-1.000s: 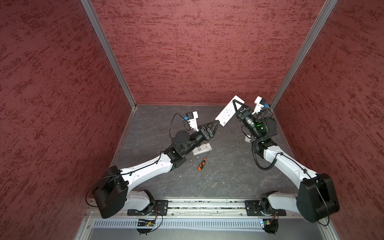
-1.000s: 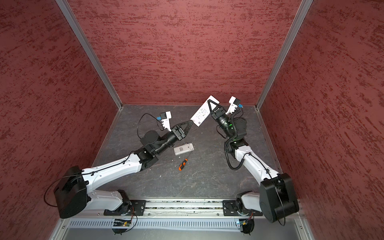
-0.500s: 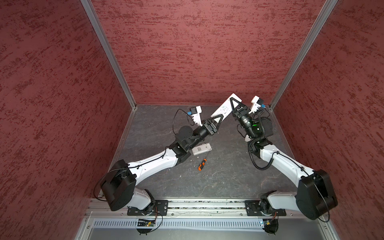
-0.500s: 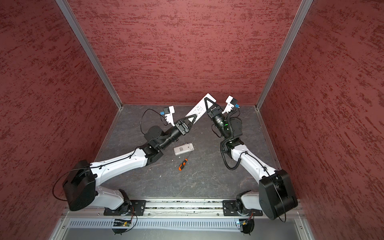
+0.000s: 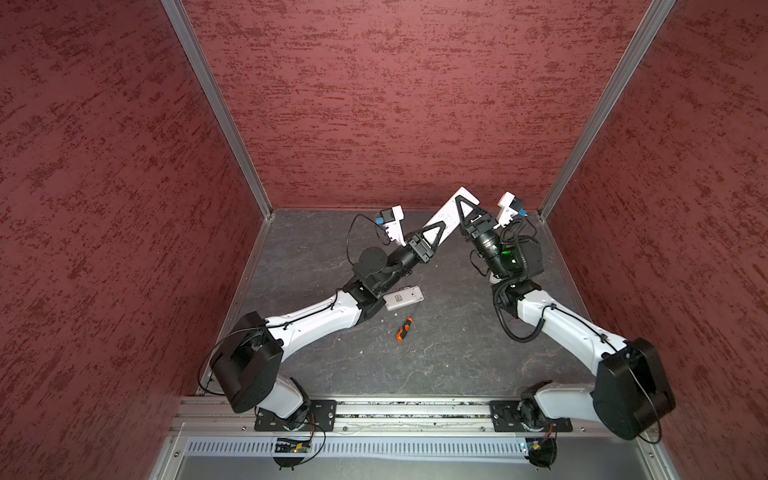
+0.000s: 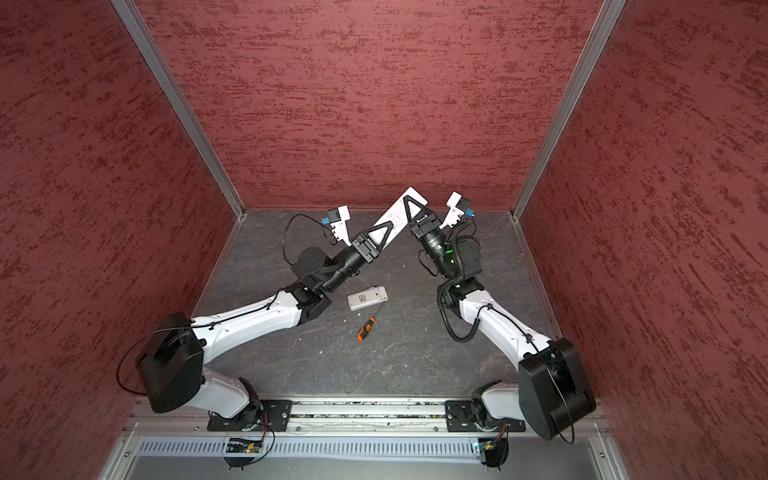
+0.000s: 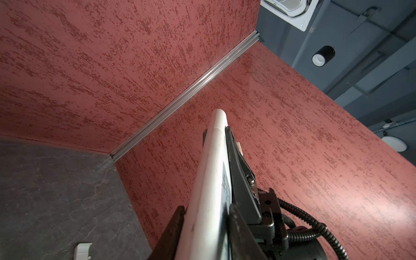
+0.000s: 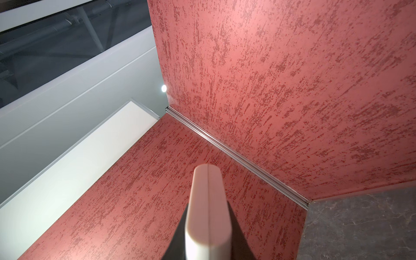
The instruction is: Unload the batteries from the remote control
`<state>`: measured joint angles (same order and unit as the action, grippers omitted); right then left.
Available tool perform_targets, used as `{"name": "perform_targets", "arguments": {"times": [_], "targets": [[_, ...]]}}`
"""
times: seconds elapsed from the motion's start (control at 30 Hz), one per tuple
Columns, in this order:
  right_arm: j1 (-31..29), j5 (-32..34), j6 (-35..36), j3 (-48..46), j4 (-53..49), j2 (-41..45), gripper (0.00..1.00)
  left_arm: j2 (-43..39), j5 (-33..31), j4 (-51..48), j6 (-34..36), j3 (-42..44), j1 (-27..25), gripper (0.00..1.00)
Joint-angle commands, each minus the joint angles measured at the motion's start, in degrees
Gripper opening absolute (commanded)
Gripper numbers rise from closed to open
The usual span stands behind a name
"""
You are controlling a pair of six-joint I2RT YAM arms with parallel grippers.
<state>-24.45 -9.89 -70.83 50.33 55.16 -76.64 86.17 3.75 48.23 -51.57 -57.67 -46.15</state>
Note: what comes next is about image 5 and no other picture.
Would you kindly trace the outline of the white remote with screen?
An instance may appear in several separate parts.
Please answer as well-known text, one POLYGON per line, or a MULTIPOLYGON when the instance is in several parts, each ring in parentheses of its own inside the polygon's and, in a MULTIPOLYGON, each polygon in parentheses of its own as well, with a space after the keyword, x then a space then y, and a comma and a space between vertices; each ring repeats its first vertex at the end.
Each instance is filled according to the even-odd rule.
POLYGON ((446 223, 446 231, 444 233, 441 244, 453 233, 453 231, 459 226, 459 216, 456 208, 455 197, 457 195, 463 195, 470 201, 479 205, 479 200, 471 194, 466 188, 460 187, 443 206, 424 224, 428 225, 438 220, 443 220, 446 223))

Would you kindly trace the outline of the white remote with batteries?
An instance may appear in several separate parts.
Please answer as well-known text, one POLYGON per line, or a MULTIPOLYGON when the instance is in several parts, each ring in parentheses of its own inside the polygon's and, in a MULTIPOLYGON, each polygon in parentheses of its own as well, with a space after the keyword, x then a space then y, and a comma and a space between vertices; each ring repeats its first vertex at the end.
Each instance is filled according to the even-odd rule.
POLYGON ((383 296, 385 307, 388 311, 398 310, 404 307, 418 304, 424 300, 424 295, 419 286, 409 286, 398 291, 390 292, 383 296))

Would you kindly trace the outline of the orange black screwdriver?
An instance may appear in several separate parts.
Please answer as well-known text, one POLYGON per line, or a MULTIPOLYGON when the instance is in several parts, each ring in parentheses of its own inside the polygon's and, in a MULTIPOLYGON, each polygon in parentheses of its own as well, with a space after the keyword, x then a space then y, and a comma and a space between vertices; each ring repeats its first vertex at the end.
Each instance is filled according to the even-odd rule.
POLYGON ((412 327, 412 324, 413 319, 411 317, 407 317, 396 334, 396 339, 398 342, 402 342, 405 339, 412 327))

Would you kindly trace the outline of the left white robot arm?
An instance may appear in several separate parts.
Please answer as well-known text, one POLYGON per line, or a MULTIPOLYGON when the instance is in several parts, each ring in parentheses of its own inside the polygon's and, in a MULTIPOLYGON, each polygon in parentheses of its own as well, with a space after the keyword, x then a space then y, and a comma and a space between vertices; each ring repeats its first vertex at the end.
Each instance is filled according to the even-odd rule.
POLYGON ((237 414, 264 410, 296 429, 312 408, 305 390, 280 374, 283 361, 300 349, 374 317, 385 295, 419 264, 428 263, 453 228, 433 221, 404 237, 390 253, 365 249, 352 265, 352 277, 327 300, 282 316, 242 316, 209 359, 209 366, 237 414))

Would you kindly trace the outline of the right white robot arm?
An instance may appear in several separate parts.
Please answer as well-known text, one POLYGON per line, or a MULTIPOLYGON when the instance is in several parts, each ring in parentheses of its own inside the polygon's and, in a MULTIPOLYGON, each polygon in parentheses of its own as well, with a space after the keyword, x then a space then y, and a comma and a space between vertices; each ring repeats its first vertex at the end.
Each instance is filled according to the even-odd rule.
POLYGON ((561 418, 599 422, 624 440, 659 426, 674 411, 676 399, 655 346, 595 325, 533 281, 541 258, 535 238, 505 233, 511 225, 525 223, 513 195, 505 195, 500 219, 463 195, 456 196, 455 204, 463 237, 495 281, 492 305, 505 334, 522 344, 546 335, 594 377, 592 384, 542 381, 529 387, 521 395, 515 419, 533 432, 561 418))

